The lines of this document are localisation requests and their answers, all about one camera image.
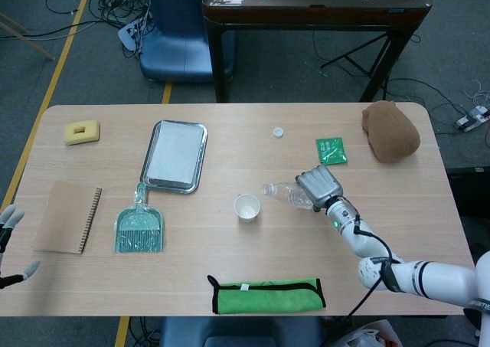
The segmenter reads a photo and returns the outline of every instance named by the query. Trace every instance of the brown notebook cover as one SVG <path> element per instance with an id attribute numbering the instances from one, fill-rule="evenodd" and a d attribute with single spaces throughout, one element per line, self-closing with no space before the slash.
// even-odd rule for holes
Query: brown notebook cover
<path id="1" fill-rule="evenodd" d="M 101 188 L 55 182 L 34 239 L 34 250 L 82 254 Z"/>

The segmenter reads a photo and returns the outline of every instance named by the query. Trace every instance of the white paper cup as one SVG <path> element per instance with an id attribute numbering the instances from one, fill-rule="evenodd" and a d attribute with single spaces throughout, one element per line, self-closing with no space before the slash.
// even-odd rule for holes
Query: white paper cup
<path id="1" fill-rule="evenodd" d="M 235 200 L 235 213 L 244 222 L 251 222 L 260 212 L 260 201 L 257 197 L 245 194 Z"/>

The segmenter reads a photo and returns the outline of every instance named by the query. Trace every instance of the brown stuffed object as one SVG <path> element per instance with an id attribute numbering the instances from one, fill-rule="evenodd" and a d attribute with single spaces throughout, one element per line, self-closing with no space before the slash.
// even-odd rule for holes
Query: brown stuffed object
<path id="1" fill-rule="evenodd" d="M 383 163 L 398 162 L 420 145 L 417 128 L 395 102 L 378 100 L 362 111 L 362 128 L 376 157 Z"/>

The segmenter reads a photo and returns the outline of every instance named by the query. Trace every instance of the metal tray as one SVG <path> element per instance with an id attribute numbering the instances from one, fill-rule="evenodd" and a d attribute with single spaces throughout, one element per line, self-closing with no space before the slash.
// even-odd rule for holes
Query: metal tray
<path id="1" fill-rule="evenodd" d="M 153 128 L 140 181 L 148 189 L 190 194 L 199 185 L 207 129 L 200 123 L 162 120 Z"/>

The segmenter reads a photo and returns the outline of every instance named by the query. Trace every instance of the dustpan handle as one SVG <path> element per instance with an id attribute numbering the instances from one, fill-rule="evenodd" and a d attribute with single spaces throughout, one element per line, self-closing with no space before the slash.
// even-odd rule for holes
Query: dustpan handle
<path id="1" fill-rule="evenodd" d="M 146 204 L 146 185 L 142 182 L 136 186 L 135 203 Z"/>

